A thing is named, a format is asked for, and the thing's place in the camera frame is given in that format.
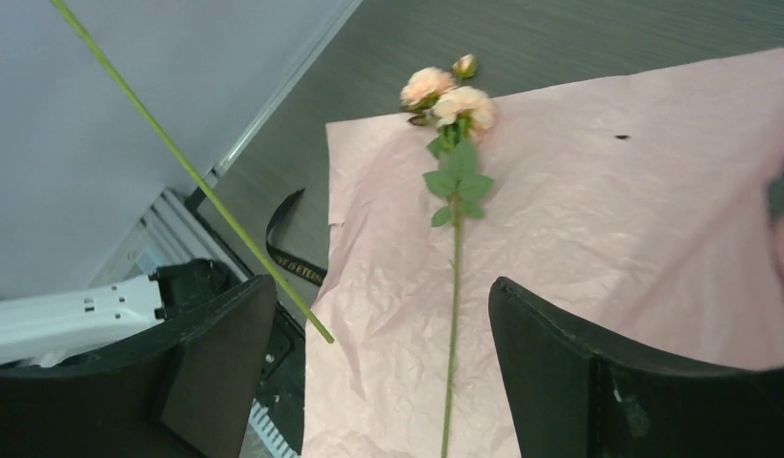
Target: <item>wooden table surface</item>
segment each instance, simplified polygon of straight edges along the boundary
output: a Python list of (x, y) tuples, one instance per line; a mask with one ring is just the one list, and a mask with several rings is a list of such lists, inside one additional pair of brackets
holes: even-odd
[[(326, 265), (324, 124), (395, 112), (422, 67), (473, 52), (482, 66), (474, 85), (496, 96), (780, 46), (784, 0), (364, 0), (216, 190), (260, 243), (277, 205), (307, 188), (277, 242)], [(200, 212), (264, 272), (209, 202)]]

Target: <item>pink tissue paper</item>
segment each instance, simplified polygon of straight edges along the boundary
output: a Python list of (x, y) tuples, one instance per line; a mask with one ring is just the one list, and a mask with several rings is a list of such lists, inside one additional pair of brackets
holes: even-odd
[[(451, 456), (519, 456), (487, 317), (499, 276), (673, 353), (784, 364), (764, 189), (784, 161), (784, 50), (496, 105), (480, 145), (496, 184), (465, 231)], [(303, 456), (439, 456), (453, 236), (429, 226), (435, 133), (391, 114), (327, 134), (329, 272), (314, 309), (336, 343), (308, 325)]]

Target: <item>black plastic part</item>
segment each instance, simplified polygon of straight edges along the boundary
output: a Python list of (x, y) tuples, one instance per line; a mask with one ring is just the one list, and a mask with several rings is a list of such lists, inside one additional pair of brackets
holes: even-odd
[(164, 318), (168, 320), (211, 301), (240, 283), (226, 264), (212, 260), (191, 260), (159, 267), (151, 280), (158, 282)]
[(257, 401), (268, 407), (268, 416), (285, 442), (301, 454), (305, 408), (305, 334), (282, 305), (277, 305), (274, 325), (263, 363)]
[(493, 284), (489, 316), (522, 456), (784, 456), (784, 367), (670, 354), (509, 279)]
[(0, 369), (0, 457), (238, 457), (276, 303), (256, 277), (68, 364)]

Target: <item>artificial rose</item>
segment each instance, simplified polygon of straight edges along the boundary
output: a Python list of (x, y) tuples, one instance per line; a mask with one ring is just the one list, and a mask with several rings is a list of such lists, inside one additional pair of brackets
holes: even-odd
[(422, 69), (409, 78), (409, 82), (401, 90), (401, 103), (408, 108), (430, 108), (424, 102), (436, 101), (443, 94), (456, 88), (457, 84), (451, 73), (436, 67)]
[(460, 79), (468, 79), (476, 73), (476, 57), (473, 54), (466, 54), (460, 57), (459, 60), (454, 62), (451, 66), (451, 71)]
[(496, 109), (490, 97), (470, 86), (445, 93), (434, 105), (432, 114), (437, 117), (438, 126), (453, 124), (460, 116), (467, 117), (474, 137), (493, 127), (496, 120)]

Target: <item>green stick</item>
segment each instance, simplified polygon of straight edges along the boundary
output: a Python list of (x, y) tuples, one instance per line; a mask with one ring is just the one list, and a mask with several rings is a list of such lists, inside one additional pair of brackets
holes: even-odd
[(282, 290), (288, 294), (288, 297), (291, 298), (291, 301), (293, 301), (297, 305), (297, 307), (299, 307), (299, 309), (302, 311), (302, 313), (305, 315), (308, 321), (310, 321), (313, 324), (313, 326), (316, 327), (316, 329), (319, 331), (321, 336), (324, 337), (324, 339), (329, 344), (332, 344), (333, 336), (330, 334), (330, 332), (328, 332), (327, 328), (324, 327), (324, 324), (322, 324), (319, 321), (319, 318), (317, 318), (317, 316), (314, 315), (314, 313), (311, 311), (311, 308), (305, 303), (305, 301), (299, 296), (299, 294), (297, 294), (297, 292), (294, 291), (293, 288), (291, 288), (291, 285), (288, 284), (288, 280), (286, 280), (282, 276), (282, 274), (279, 272), (279, 269), (277, 269), (274, 263), (271, 262), (271, 260), (269, 260), (269, 258), (262, 252), (262, 250), (260, 250), (260, 248), (255, 243), (255, 241), (252, 240), (252, 238), (249, 236), (246, 230), (243, 229), (243, 226), (241, 226), (240, 223), (237, 222), (235, 216), (232, 215), (232, 212), (230, 212), (229, 209), (226, 208), (226, 206), (217, 196), (215, 191), (213, 191), (213, 189), (204, 181), (204, 178), (198, 173), (196, 168), (193, 167), (193, 164), (191, 164), (190, 161), (187, 160), (187, 157), (183, 153), (181, 153), (181, 150), (178, 149), (178, 147), (175, 145), (175, 143), (170, 138), (170, 136), (167, 135), (165, 130), (162, 129), (162, 126), (159, 125), (159, 123), (153, 117), (151, 112), (149, 112), (148, 109), (145, 108), (145, 105), (139, 100), (139, 97), (137, 97), (136, 94), (134, 94), (134, 91), (131, 90), (131, 87), (128, 86), (128, 83), (125, 82), (125, 79), (123, 79), (122, 75), (119, 74), (119, 72), (114, 68), (111, 61), (109, 60), (108, 57), (106, 57), (106, 54), (103, 52), (103, 50), (100, 49), (100, 47), (94, 41), (92, 36), (89, 35), (86, 29), (83, 28), (83, 25), (81, 25), (80, 21), (78, 21), (77, 18), (74, 16), (72, 10), (69, 9), (69, 7), (66, 5), (66, 3), (64, 3), (63, 0), (51, 0), (51, 2), (59, 11), (61, 11), (61, 14), (63, 14), (66, 21), (72, 26), (72, 28), (80, 37), (80, 39), (82, 39), (83, 42), (86, 43), (86, 46), (89, 47), (90, 51), (92, 51), (94, 57), (96, 57), (97, 60), (100, 62), (100, 65), (103, 66), (103, 68), (112, 78), (112, 80), (116, 83), (119, 89), (126, 96), (128, 96), (128, 98), (131, 100), (131, 103), (134, 104), (136, 109), (139, 110), (139, 112), (142, 114), (145, 120), (148, 121), (148, 124), (150, 124), (151, 127), (154, 128), (156, 134), (159, 135), (159, 137), (161, 137), (162, 141), (164, 141), (168, 149), (170, 149), (170, 151), (173, 152), (175, 158), (178, 159), (178, 162), (180, 162), (181, 165), (184, 167), (184, 169), (187, 171), (187, 173), (190, 174), (190, 177), (192, 177), (193, 181), (196, 182), (198, 188), (200, 188), (201, 191), (203, 191), (203, 193), (207, 196), (207, 198), (213, 203), (213, 205), (215, 205), (215, 207), (223, 216), (223, 218), (226, 220), (226, 222), (228, 222), (229, 225), (232, 226), (232, 229), (234, 229), (235, 233), (240, 237), (241, 240), (243, 240), (243, 243), (246, 244), (249, 250), (255, 255), (255, 257), (258, 258), (260, 263), (263, 264), (263, 267), (266, 268), (268, 273), (274, 278), (274, 280), (277, 282), (279, 287), (282, 288)]

